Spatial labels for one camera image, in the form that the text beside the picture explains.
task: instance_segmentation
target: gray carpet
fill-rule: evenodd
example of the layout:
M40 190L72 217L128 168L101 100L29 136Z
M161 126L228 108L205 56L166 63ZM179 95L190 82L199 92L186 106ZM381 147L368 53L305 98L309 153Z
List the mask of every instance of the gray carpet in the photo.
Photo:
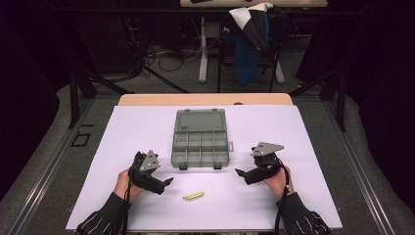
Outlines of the gray carpet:
M274 85L273 92L289 92L297 88L300 80L296 79L296 71L306 43L306 39L302 39L291 41L286 45L281 64L287 81L284 85ZM169 65L174 68L175 61L170 61L169 58L162 58L161 61L161 67ZM192 92L216 92L217 64L214 49L210 50L207 83L204 84L198 81L199 60L187 60L175 72L161 70L158 67L158 60L155 60L151 68ZM178 92L153 75L147 77L144 73L134 79L118 83L118 85L136 93ZM114 91L107 87L100 84L96 84L96 87L100 95L93 102L88 103L81 97L85 106L90 104L90 109L85 113L78 128L74 130L75 134L77 131L80 134L90 134L88 144L85 147L68 146L64 150L61 149L61 143L68 135L69 90L65 87L59 92L61 107L54 124L24 168L21 176L0 203L0 234L7 234L11 228L15 228L14 231L16 231L16 226L13 226L14 222L17 218L24 217L19 215L27 202L26 199L30 199L31 189L42 178L42 173L53 161L57 152L62 154L62 161L57 165L56 172L51 175L50 184L45 185L46 191L36 201L38 204L34 205L32 213L23 214L27 215L27 219L19 231L23 234L73 234L65 230L70 216L70 207L76 202L83 180L118 98ZM227 91L241 92L241 88L230 87ZM330 112L327 111L327 107L330 107L331 104L321 103L315 97L318 91L318 87L312 89L300 98L294 99L294 103L300 109L329 189L340 209L339 215L344 228L335 231L335 234L380 234L367 206L366 198L361 193L351 170L344 142L337 127L332 123ZM346 129L353 149L359 157L373 189L379 196L379 201L390 219L395 234L412 234L415 229L414 215L396 196L389 182L374 163L367 149L365 135L358 117L358 107L349 98L346 100Z

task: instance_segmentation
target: floor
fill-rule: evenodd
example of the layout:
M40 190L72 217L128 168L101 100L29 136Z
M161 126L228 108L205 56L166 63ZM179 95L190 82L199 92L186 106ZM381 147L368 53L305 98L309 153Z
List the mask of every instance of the floor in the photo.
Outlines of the floor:
M281 67L286 82L275 84L273 92L290 92L301 85L296 71L307 42L306 38L293 39L285 45ZM215 93L217 59L214 40L210 40L210 44L206 83L198 81L200 60L197 54L190 54L183 61L175 57L149 58L148 65L191 92ZM145 71L116 84L136 93L179 92ZM119 98L118 94L99 83L95 83L95 87L99 93L96 99L84 99L80 94L81 118L73 129L68 129L69 88L64 87L58 92L61 106L55 122L0 203L0 234L72 233L65 230L70 209ZM256 92L260 88L230 86L225 88L225 92ZM415 228L414 215L392 191L374 163L357 105L347 97L346 133L343 133L333 122L335 101L321 103L317 96L320 89L318 86L312 88L294 98L294 103L300 109L332 196L339 206L344 228L336 234L411 234ZM76 134L83 132L91 133L88 146L73 147L71 144Z

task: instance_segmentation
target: wooden table edge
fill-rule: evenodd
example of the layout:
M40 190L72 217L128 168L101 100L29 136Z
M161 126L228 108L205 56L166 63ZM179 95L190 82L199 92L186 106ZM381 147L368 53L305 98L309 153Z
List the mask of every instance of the wooden table edge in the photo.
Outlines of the wooden table edge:
M126 94L119 106L293 105L286 93Z

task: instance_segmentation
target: yellow object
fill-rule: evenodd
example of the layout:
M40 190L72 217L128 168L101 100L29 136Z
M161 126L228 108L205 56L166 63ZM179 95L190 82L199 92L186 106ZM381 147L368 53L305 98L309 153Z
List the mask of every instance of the yellow object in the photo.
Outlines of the yellow object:
M197 192L197 193L194 193L194 194L190 194L190 195L184 196L183 199L185 199L185 200L192 200L192 199L196 199L196 198L202 197L203 194L204 194L204 192Z

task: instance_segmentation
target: gray plastic organizer box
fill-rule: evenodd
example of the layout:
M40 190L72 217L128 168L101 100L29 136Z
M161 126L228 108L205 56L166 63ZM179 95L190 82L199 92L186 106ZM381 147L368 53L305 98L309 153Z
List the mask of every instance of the gray plastic organizer box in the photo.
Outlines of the gray plastic organizer box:
M173 167L213 167L229 165L228 135L223 109L179 110L174 126Z

